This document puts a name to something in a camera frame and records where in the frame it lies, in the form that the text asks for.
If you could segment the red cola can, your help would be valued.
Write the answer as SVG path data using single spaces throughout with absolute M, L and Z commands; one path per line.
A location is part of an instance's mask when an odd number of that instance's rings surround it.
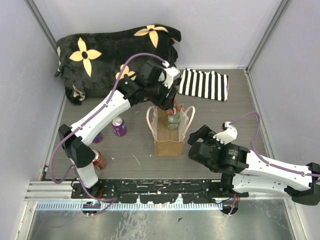
M 167 114 L 168 116 L 174 116 L 174 115 L 176 115 L 177 113 L 180 112 L 181 107 L 182 107 L 182 105 L 181 105 L 181 104 L 178 104 L 176 98 L 174 98 L 174 100 L 173 100 L 173 108 L 168 109 L 168 110 L 166 111 L 166 114 Z
M 95 167 L 96 170 L 102 170 L 106 167 L 107 162 L 103 155 L 98 151 L 98 150 L 93 150 L 95 153 L 95 157 L 93 159 L 93 166 Z

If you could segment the clear glass green-cap bottle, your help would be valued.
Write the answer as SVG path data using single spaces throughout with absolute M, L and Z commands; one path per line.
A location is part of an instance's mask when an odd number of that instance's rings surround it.
M 170 130 L 177 130 L 181 122 L 181 114 L 167 115 L 167 126 Z

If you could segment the jute canvas tote bag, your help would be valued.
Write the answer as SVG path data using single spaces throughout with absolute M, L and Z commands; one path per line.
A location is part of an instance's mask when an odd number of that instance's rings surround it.
M 193 122 L 196 108 L 187 109 L 182 104 L 180 110 L 180 123 L 177 129 L 168 127 L 167 113 L 158 107 L 150 106 L 146 112 L 146 122 L 154 139 L 154 155 L 157 157 L 179 157 L 183 153 L 187 131 Z

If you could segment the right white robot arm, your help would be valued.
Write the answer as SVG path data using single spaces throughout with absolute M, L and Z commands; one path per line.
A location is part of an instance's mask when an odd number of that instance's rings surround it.
M 306 206 L 319 204 L 319 164 L 289 164 L 261 156 L 252 148 L 234 144 L 237 136 L 237 129 L 224 122 L 221 132 L 203 125 L 187 141 L 188 157 L 221 175 L 219 191 L 223 196 L 257 192 L 288 195 Z

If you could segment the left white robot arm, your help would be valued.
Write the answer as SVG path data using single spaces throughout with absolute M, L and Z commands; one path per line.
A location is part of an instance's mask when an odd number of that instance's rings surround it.
M 90 148 L 98 133 L 114 118 L 143 101 L 151 102 L 163 111 L 174 108 L 177 85 L 181 80 L 181 72 L 176 67 L 167 62 L 157 64 L 148 60 L 134 77 L 124 73 L 126 68 L 124 64 L 113 89 L 93 110 L 71 126 L 63 124 L 58 129 L 62 149 L 73 163 L 82 192 L 88 198 L 102 195 L 94 167 L 96 153 Z

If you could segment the purple soda can right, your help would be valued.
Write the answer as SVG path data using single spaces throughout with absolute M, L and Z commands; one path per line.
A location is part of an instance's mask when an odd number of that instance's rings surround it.
M 117 136 L 123 137 L 127 134 L 125 121 L 120 116 L 117 116 L 112 120 L 111 126 Z

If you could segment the purple soda can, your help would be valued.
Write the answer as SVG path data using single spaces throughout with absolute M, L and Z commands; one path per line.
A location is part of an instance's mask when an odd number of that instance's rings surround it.
M 100 143 L 103 140 L 103 134 L 99 132 L 95 138 L 92 140 L 93 143 L 97 144 Z
M 125 121 L 120 116 L 117 116 L 112 120 L 111 126 L 117 136 L 123 137 L 127 134 Z

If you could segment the black floral plush blanket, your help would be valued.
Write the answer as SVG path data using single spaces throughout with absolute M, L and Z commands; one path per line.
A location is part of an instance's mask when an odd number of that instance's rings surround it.
M 136 79 L 152 55 L 171 66 L 176 64 L 176 42 L 181 31 L 154 23 L 116 32 L 75 33 L 56 42 L 58 68 L 55 77 L 63 80 L 65 96 L 79 106 L 86 98 L 105 98 L 117 77 Z

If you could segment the black white striped cloth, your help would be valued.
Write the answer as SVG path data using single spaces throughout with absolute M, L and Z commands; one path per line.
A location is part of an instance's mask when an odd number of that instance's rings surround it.
M 185 68 L 182 72 L 178 93 L 225 102 L 228 99 L 229 81 L 227 74 Z

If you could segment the purple soda can left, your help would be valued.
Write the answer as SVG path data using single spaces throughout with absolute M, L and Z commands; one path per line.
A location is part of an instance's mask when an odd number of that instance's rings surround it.
M 95 138 L 92 140 L 93 143 L 97 144 L 100 143 L 103 140 L 103 134 L 99 132 Z

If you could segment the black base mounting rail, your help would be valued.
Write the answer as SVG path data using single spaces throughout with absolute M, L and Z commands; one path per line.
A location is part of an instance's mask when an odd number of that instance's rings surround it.
M 101 179 L 88 192 L 122 204 L 172 204 L 179 197 L 183 204 L 207 204 L 233 196 L 223 193 L 220 181 L 214 179 Z

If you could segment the left aluminium frame post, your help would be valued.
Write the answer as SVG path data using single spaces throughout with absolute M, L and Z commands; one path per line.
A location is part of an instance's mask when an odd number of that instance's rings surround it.
M 49 28 L 49 26 L 47 25 L 44 17 L 42 16 L 39 8 L 37 7 L 36 3 L 34 0 L 24 0 L 24 2 L 26 3 L 29 11 L 31 12 L 31 14 L 33 15 L 34 19 L 36 20 L 36 22 L 38 23 L 40 29 L 42 30 L 45 38 L 47 39 L 48 43 L 50 44 L 51 48 L 54 50 L 54 52 L 56 53 L 56 40 Z

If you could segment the aluminium frame post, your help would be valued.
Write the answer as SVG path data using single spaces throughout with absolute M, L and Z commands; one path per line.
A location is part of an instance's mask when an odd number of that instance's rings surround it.
M 276 29 L 281 17 L 283 16 L 283 14 L 285 13 L 286 9 L 288 8 L 288 6 L 290 5 L 292 1 L 291 0 L 281 0 L 279 5 L 277 6 L 269 24 L 267 25 L 261 40 L 259 41 L 257 47 L 255 48 L 255 51 L 247 65 L 247 67 L 245 68 L 245 72 L 246 73 L 250 73 L 251 70 L 253 69 L 256 61 L 258 60 L 259 56 L 261 55 L 265 45 L 267 44 L 268 40 L 270 39 L 270 37 L 272 36 L 274 30 Z
M 48 43 L 50 44 L 51 48 L 54 50 L 54 52 L 56 53 L 56 40 L 49 28 L 49 26 L 47 25 L 44 17 L 42 16 L 39 8 L 37 7 L 36 3 L 34 0 L 24 0 L 24 2 L 26 3 L 29 11 L 31 12 L 31 14 L 33 15 L 34 19 L 36 20 L 36 22 L 38 23 L 40 29 L 42 30 L 45 38 L 47 39 Z

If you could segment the right aluminium frame post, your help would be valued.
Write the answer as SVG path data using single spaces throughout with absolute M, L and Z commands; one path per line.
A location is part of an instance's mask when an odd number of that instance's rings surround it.
M 292 1 L 291 0 L 281 0 L 279 5 L 277 6 L 269 24 L 267 25 L 261 40 L 259 41 L 257 47 L 255 48 L 255 51 L 247 65 L 247 67 L 245 68 L 245 72 L 246 73 L 250 73 L 251 70 L 253 69 L 256 61 L 258 60 L 259 56 L 261 55 L 265 45 L 267 44 L 268 40 L 270 39 L 270 37 L 272 36 L 274 30 L 276 29 L 281 17 L 283 16 L 283 14 L 285 13 L 286 9 L 288 8 L 288 6 L 290 5 Z

